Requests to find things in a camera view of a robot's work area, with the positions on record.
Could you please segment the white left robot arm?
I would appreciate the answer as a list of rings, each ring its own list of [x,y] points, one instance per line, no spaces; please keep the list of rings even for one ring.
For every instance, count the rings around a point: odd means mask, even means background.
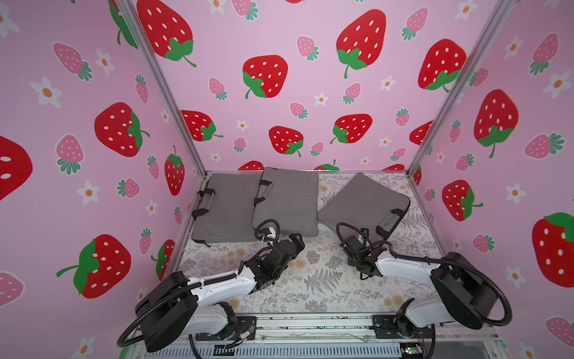
[[[274,219],[263,221],[254,234],[266,247],[236,270],[206,278],[188,278],[181,271],[168,275],[136,305],[136,319],[120,335],[117,346],[142,341],[148,352],[156,352],[188,334],[228,338],[238,325],[228,299],[275,284],[305,248],[300,233],[281,239]]]

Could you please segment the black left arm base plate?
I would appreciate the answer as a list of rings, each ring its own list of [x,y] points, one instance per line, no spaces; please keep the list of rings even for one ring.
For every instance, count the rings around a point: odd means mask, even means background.
[[[196,334],[196,341],[223,341],[235,342],[239,338],[254,340],[257,332],[257,317],[240,316],[237,323],[228,324],[217,334]]]

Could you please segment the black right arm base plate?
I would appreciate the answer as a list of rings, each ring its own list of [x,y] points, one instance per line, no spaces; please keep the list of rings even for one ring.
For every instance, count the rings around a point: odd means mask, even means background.
[[[426,339],[432,338],[430,327],[418,328],[406,317],[375,315],[372,317],[372,330],[378,339]]]

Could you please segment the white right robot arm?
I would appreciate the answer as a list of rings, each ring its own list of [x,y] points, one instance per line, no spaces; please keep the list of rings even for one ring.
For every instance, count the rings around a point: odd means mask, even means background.
[[[511,324],[511,303],[502,289],[476,269],[464,256],[450,252],[445,257],[416,257],[399,254],[388,240],[373,242],[366,228],[339,222],[340,247],[362,280],[396,277],[433,287],[436,295],[408,299],[400,306],[390,328],[402,337],[412,337],[419,328],[444,323],[480,330],[485,324]]]

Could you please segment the grey laptop bag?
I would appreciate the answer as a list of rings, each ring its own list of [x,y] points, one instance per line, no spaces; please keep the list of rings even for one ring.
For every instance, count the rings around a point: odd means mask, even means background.
[[[266,168],[254,200],[253,226],[273,219],[282,234],[318,236],[318,174]]]
[[[254,199],[261,173],[214,174],[198,192],[191,239],[207,246],[254,242]]]
[[[409,208],[408,196],[358,173],[318,212],[318,219],[332,230],[343,222],[369,229],[375,241],[387,240]]]

